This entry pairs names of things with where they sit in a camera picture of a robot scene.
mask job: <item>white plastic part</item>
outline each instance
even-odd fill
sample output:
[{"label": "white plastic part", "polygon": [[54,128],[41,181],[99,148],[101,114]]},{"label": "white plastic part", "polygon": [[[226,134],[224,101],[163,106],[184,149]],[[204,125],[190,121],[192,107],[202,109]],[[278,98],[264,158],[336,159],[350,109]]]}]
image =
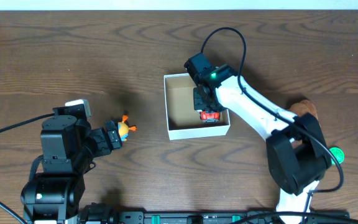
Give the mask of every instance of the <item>white plastic part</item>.
[{"label": "white plastic part", "polygon": [[[242,86],[247,92],[254,97],[257,101],[261,102],[272,111],[280,114],[280,116],[286,118],[289,121],[293,121],[293,117],[296,114],[291,111],[287,111],[279,106],[275,105],[260,93],[255,91],[248,83],[241,77]],[[238,114],[246,123],[254,128],[260,136],[266,141],[274,129],[282,130],[288,126],[287,123],[276,119],[273,115],[266,112],[260,106],[256,105],[245,94],[242,94],[239,88],[237,77],[230,77],[221,83],[221,86],[216,89],[216,97],[222,106],[232,110]],[[314,190],[318,181],[310,183],[303,189],[303,192],[298,196],[294,194],[288,194],[283,189],[280,189],[280,201],[276,207],[278,212],[303,212],[305,209],[306,199],[309,190]],[[299,224],[301,217],[280,217],[286,224]]]},{"label": "white plastic part", "polygon": [[[257,101],[272,111],[279,113],[287,120],[293,121],[293,117],[296,116],[296,114],[275,105],[250,87],[242,77],[241,79],[241,83],[247,92]],[[246,123],[254,128],[264,140],[271,136],[274,129],[280,131],[288,126],[287,123],[276,119],[273,115],[256,105],[250,98],[246,97],[245,94],[242,94],[237,82],[237,77],[235,76],[221,83],[221,86],[216,89],[216,97],[222,106],[238,114]]]},{"label": "white plastic part", "polygon": [[75,106],[75,105],[80,105],[80,104],[84,104],[86,118],[89,119],[92,116],[92,114],[91,114],[91,108],[90,108],[90,104],[89,104],[88,100],[79,99],[79,100],[69,101],[69,102],[65,103],[65,106]]},{"label": "white plastic part", "polygon": [[[65,220],[65,224],[77,224],[78,217],[75,215],[67,220]],[[57,224],[56,220],[37,220],[34,224]]]},{"label": "white plastic part", "polygon": [[[314,190],[319,181],[313,181],[309,185],[307,185],[301,194],[296,196],[295,194],[288,194],[283,189],[280,189],[280,201],[276,207],[276,211],[278,212],[303,212],[306,205],[306,200],[308,199],[308,192],[310,190]],[[299,224],[302,221],[302,217],[294,217],[294,216],[280,216],[281,220],[283,220],[286,224]]]}]

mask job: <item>wooden table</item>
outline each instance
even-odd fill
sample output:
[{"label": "wooden table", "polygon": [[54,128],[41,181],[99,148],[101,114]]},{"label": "wooden table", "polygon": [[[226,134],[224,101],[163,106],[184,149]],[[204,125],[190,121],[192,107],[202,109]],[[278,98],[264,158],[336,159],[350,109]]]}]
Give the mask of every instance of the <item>wooden table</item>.
[{"label": "wooden table", "polygon": [[[317,194],[314,209],[346,209],[358,219],[358,11],[0,12],[0,128],[78,98],[98,128],[127,111],[124,147],[95,159],[81,206],[247,210],[273,208],[279,188],[265,144],[236,114],[226,136],[169,141],[163,76],[185,72],[214,29],[247,39],[246,80],[276,104],[316,103],[329,145],[345,155],[343,188]],[[220,32],[205,54],[238,66],[236,34]],[[22,215],[20,193],[42,153],[41,122],[0,134],[0,200]],[[338,182],[333,167],[319,188]],[[0,223],[14,220],[0,209]]]}]

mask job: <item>open box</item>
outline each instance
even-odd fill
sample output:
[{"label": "open box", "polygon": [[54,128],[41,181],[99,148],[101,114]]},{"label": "open box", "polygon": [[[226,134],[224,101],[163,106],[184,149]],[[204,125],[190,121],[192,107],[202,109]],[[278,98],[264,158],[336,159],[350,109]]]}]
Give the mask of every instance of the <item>open box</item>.
[{"label": "open box", "polygon": [[216,123],[204,123],[194,110],[193,89],[189,74],[165,75],[165,112],[170,140],[222,136],[230,128],[229,112],[221,112]]}]

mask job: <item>rubber duck toy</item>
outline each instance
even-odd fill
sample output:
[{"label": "rubber duck toy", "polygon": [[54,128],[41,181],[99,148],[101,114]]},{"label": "rubber duck toy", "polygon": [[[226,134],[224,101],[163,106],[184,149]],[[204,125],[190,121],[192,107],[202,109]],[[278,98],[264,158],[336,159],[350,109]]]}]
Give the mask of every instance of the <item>rubber duck toy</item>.
[{"label": "rubber duck toy", "polygon": [[123,115],[122,121],[118,122],[118,134],[121,137],[121,141],[126,141],[129,130],[136,131],[136,126],[128,127],[125,121],[128,120],[128,116]]}]

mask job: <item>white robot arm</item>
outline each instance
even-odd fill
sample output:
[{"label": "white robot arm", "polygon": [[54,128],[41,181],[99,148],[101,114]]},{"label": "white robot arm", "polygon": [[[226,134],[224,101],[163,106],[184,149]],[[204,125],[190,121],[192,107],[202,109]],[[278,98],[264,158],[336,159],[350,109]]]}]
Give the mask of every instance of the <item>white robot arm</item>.
[{"label": "white robot arm", "polygon": [[[256,100],[287,120],[293,121],[296,114],[275,105],[250,87],[242,77],[241,79],[243,86],[246,87],[248,93]],[[246,123],[254,128],[264,140],[271,136],[273,130],[281,131],[288,126],[287,123],[275,118],[260,106],[256,105],[250,98],[245,96],[239,88],[237,77],[232,76],[224,80],[221,83],[221,86],[216,89],[216,98],[222,106],[238,114]],[[314,190],[318,183],[318,180],[312,182],[297,196],[295,194],[286,193],[283,189],[280,189],[280,201],[278,202],[276,211],[303,212],[308,198],[308,192]],[[286,224],[298,224],[301,222],[301,217],[285,216],[280,218]]]},{"label": "white robot arm", "polygon": [[[299,118],[280,108],[250,87],[242,77],[240,88],[237,71],[228,65],[213,67],[202,53],[189,58],[185,68],[209,110],[222,111],[227,108],[235,112],[266,141],[269,171],[281,188],[276,210],[310,212],[308,193],[317,187],[331,160],[319,146],[288,123],[295,123],[313,132],[325,145],[317,119],[310,114]],[[277,119],[278,114],[288,122]],[[294,138],[302,140],[302,144],[295,149],[291,144]],[[301,217],[280,218],[286,224],[301,222]]]}]

